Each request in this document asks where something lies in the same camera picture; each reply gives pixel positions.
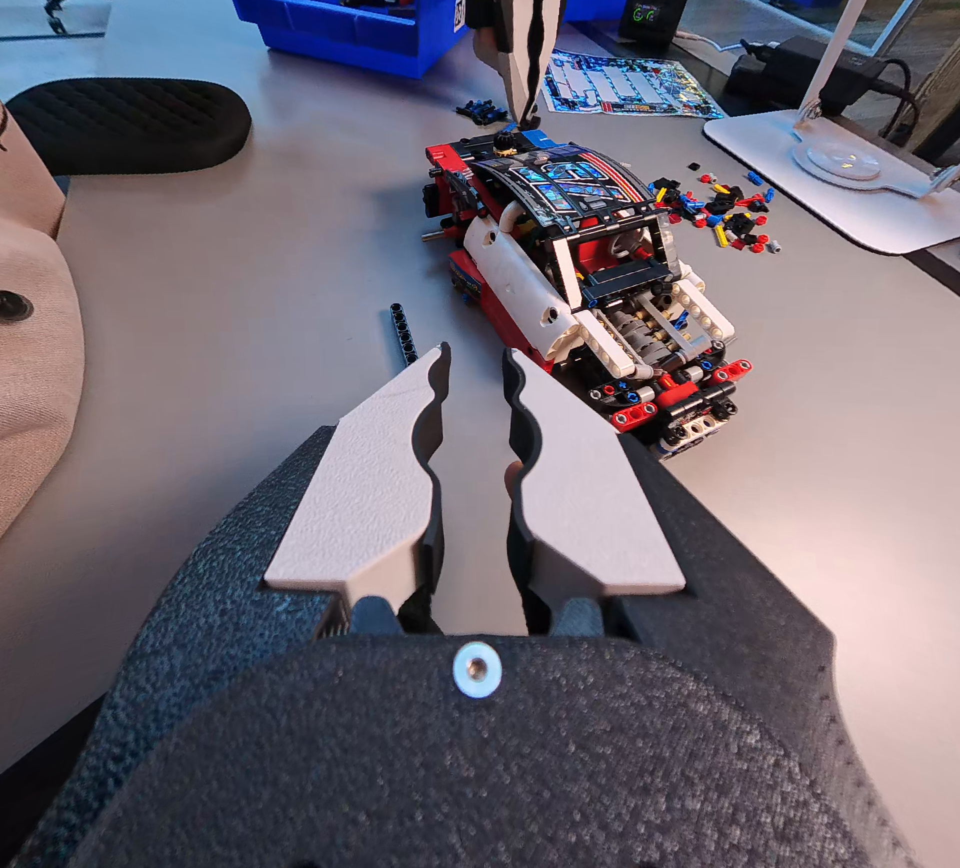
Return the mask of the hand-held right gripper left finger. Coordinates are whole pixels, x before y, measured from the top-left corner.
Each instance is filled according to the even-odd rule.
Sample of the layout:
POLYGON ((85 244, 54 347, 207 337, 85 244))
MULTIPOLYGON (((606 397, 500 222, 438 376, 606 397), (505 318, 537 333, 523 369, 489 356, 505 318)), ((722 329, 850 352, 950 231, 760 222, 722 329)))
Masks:
POLYGON ((339 421, 264 574, 269 587, 431 610, 445 538, 429 460, 443 442, 450 362, 442 342, 339 421))

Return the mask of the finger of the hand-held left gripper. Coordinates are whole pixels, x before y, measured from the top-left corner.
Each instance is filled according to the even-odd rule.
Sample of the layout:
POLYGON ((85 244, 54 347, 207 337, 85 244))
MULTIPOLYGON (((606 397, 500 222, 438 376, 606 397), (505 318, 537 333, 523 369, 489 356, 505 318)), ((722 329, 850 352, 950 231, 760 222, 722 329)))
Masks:
POLYGON ((496 68, 504 83, 508 107, 512 113, 530 113, 534 82, 531 70, 536 67, 530 32, 533 27, 535 0, 501 0, 501 14, 506 40, 497 43, 496 68))
POLYGON ((526 76, 527 97, 524 103, 524 123, 534 123, 535 102, 544 80, 562 20, 564 0, 532 0, 526 53, 529 67, 526 76))

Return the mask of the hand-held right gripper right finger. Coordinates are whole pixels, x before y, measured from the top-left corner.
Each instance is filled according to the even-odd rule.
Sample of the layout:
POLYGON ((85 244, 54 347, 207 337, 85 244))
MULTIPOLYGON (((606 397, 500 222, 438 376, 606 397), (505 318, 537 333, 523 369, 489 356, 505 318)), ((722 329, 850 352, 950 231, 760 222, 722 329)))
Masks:
POLYGON ((503 357, 520 584, 541 600, 662 596, 686 579, 618 432, 517 349, 503 357))

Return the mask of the black lego beam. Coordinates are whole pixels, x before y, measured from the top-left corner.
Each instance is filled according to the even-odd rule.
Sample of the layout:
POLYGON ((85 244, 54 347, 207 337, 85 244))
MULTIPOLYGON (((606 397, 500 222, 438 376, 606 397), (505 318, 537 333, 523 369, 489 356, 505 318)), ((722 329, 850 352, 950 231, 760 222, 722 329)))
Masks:
POLYGON ((398 340, 399 350, 405 367, 409 367, 419 359, 419 352, 416 349, 414 338, 411 333, 410 325, 406 317, 402 304, 394 302, 389 308, 390 322, 396 339, 398 340))

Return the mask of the red white lego car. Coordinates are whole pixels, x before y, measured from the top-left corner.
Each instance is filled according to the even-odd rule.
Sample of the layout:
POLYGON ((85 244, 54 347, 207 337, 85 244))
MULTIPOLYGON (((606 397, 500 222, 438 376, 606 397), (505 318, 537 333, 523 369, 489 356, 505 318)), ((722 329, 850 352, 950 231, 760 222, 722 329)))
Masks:
POLYGON ((738 415, 752 364, 672 232, 704 214, 691 192, 513 125, 425 151, 423 238, 454 242, 451 283, 507 348, 660 459, 738 415))

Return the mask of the pile of small lego pieces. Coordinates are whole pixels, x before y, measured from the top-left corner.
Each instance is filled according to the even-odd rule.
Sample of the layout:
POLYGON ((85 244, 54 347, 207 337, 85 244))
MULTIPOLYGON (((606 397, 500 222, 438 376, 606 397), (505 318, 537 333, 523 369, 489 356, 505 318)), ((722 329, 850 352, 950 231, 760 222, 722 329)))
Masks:
POLYGON ((689 223, 709 231, 722 249, 754 254, 778 254, 783 248, 769 234, 775 189, 748 170, 745 186, 719 178, 706 166, 690 162, 684 179, 666 176, 647 183, 654 203, 665 210, 669 222, 689 223))

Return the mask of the small black display device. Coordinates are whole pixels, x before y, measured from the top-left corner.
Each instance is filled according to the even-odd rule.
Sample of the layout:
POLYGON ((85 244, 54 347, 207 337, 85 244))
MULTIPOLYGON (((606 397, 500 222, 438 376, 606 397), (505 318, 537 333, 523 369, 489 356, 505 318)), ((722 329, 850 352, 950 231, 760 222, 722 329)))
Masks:
POLYGON ((618 26, 620 37, 644 46, 672 43, 688 0, 626 0, 618 26))

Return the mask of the shiny sticker sheet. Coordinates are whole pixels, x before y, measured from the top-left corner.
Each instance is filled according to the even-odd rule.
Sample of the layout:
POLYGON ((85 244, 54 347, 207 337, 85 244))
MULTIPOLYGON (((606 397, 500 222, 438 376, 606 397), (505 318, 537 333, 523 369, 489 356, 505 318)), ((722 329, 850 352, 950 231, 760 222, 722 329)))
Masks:
POLYGON ((550 111, 618 117, 724 118, 680 62, 556 50, 541 89, 550 111))

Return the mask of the black power adapter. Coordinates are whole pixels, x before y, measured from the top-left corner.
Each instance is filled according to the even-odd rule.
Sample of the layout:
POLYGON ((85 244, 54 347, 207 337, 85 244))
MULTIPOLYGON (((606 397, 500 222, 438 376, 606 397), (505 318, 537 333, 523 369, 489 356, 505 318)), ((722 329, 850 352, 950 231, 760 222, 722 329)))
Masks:
MULTIPOLYGON (((804 35, 774 43, 740 42, 744 53, 728 75, 725 94, 760 104, 798 108, 826 52, 826 44, 804 35)), ((845 49, 823 86, 822 112, 837 116, 870 91, 886 62, 845 49)))

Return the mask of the white lamp stand base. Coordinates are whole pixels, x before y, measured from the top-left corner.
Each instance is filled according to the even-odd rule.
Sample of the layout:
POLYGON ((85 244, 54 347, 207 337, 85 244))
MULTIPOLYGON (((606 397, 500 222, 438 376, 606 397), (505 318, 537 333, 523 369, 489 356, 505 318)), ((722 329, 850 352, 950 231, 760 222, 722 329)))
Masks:
POLYGON ((959 235, 959 166, 928 176, 822 116, 821 94, 867 0, 848 0, 794 111, 717 118, 703 135, 857 244, 902 255, 959 235))

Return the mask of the black padded wrist rest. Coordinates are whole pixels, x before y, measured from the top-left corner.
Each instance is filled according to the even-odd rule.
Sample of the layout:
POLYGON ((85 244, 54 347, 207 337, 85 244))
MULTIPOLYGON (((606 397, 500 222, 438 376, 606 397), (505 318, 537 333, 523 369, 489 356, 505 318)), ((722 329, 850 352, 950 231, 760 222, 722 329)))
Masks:
POLYGON ((54 177, 176 174, 227 162, 253 127, 221 84, 171 78, 72 78, 6 103, 54 177))

